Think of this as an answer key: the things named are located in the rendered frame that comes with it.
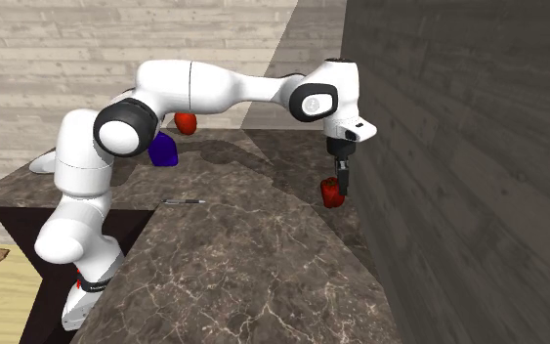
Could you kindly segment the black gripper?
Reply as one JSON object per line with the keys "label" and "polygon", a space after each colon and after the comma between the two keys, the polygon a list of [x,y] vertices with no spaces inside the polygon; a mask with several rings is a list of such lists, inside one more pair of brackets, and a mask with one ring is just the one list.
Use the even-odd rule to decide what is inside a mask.
{"label": "black gripper", "polygon": [[339,194],[346,196],[348,194],[349,186],[349,161],[347,160],[350,155],[356,151],[356,143],[344,139],[326,138],[326,150],[334,156],[335,159],[335,173],[338,182]]}

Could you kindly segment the red bell pepper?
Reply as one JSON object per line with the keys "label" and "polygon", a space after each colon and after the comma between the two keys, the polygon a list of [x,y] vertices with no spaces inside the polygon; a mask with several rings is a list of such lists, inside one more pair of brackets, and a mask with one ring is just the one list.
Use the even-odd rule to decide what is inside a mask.
{"label": "red bell pepper", "polygon": [[322,180],[320,182],[320,191],[324,207],[335,208],[344,203],[345,197],[339,192],[339,184],[336,177]]}

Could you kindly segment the red rounded object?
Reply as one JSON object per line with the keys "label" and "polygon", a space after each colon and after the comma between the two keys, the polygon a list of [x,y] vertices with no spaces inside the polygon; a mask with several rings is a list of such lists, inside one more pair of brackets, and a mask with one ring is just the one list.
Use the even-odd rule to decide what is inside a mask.
{"label": "red rounded object", "polygon": [[174,123],[178,131],[183,135],[193,135],[197,129],[197,119],[193,113],[175,113]]}

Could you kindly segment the blue rounded object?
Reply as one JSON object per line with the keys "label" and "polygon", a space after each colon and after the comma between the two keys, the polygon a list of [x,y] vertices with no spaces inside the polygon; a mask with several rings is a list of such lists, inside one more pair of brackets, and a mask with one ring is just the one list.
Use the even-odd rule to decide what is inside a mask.
{"label": "blue rounded object", "polygon": [[163,132],[158,132],[148,147],[148,155],[153,166],[171,167],[179,162],[175,141]]}

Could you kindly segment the white rounded object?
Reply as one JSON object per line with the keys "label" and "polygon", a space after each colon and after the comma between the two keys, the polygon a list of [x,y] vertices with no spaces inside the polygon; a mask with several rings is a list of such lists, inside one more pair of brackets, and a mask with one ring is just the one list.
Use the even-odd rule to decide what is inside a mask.
{"label": "white rounded object", "polygon": [[35,174],[53,174],[56,166],[56,152],[51,150],[44,153],[28,165],[28,169]]}

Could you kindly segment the dark robot stand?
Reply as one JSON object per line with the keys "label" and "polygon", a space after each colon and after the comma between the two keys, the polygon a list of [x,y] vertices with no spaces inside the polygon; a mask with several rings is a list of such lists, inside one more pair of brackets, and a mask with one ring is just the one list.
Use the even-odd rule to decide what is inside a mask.
{"label": "dark robot stand", "polygon": [[[76,282],[76,268],[53,265],[34,250],[39,230],[54,212],[52,208],[0,207],[0,222],[42,278],[19,344],[69,344],[72,331],[62,327],[63,305]],[[116,238],[127,253],[153,215],[150,210],[111,210],[103,233]]]}

